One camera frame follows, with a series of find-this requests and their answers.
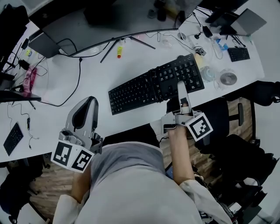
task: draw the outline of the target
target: gray shirt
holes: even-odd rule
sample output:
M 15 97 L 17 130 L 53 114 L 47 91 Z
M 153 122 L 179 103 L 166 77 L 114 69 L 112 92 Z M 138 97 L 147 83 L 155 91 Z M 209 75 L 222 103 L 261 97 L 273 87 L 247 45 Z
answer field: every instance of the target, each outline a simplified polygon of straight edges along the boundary
M 107 149 L 129 149 L 133 152 L 135 144 L 140 148 L 150 147 L 141 143 L 122 143 L 107 146 Z M 133 154 L 131 158 L 139 159 Z M 178 186 L 150 163 L 129 164 L 109 174 L 108 170 L 115 166 L 107 167 L 107 172 L 95 179 L 85 203 L 79 204 L 67 195 L 60 197 L 53 223 L 202 224 L 212 219 L 219 224 L 231 223 L 210 192 L 197 181 L 188 180 Z M 209 218 L 203 220 L 200 212 L 206 213 Z

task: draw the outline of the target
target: person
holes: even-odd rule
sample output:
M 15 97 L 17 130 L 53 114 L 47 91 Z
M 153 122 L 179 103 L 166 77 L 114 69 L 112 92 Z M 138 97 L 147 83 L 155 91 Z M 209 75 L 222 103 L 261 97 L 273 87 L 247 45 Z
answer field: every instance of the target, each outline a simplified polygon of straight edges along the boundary
M 71 195 L 61 195 L 54 224 L 231 224 L 211 193 L 196 180 L 186 128 L 168 131 L 173 180 L 150 125 L 104 139 Z

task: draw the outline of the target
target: pink object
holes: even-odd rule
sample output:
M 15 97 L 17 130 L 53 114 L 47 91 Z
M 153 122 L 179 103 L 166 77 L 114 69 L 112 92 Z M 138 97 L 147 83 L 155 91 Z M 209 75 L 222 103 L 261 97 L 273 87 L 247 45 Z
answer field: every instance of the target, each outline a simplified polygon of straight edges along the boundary
M 36 74 L 37 74 L 37 68 L 35 68 L 35 69 L 29 68 L 27 70 L 25 78 L 24 78 L 24 82 L 22 84 L 25 92 L 31 93 L 33 84 L 35 82 Z

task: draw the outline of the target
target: monitor stand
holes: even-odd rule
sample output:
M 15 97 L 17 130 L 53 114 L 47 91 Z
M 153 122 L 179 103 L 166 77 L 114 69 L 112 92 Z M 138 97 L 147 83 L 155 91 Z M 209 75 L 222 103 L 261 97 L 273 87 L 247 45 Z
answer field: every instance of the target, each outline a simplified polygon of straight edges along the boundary
M 140 41 L 140 40 L 136 39 L 135 37 L 129 36 L 129 38 L 130 38 L 131 40 L 137 41 L 137 42 L 139 42 L 139 43 L 141 43 L 141 44 L 143 44 L 143 45 L 145 45 L 145 46 L 147 46 L 147 47 L 150 47 L 150 48 L 152 48 L 152 49 L 156 49 L 155 47 L 153 47 L 153 46 L 151 46 L 151 45 L 149 45 L 149 44 L 147 44 L 147 43 L 145 43 L 145 42 L 143 42 L 143 41 Z M 102 60 L 100 61 L 100 63 L 102 63 L 102 62 L 104 61 L 104 59 L 106 58 L 106 56 L 110 53 L 110 51 L 112 50 L 112 48 L 116 45 L 116 43 L 117 43 L 119 40 L 121 40 L 121 38 L 115 40 L 115 42 L 114 42 L 113 45 L 110 47 L 110 49 L 107 51 L 107 53 L 104 55 L 104 57 L 102 58 Z

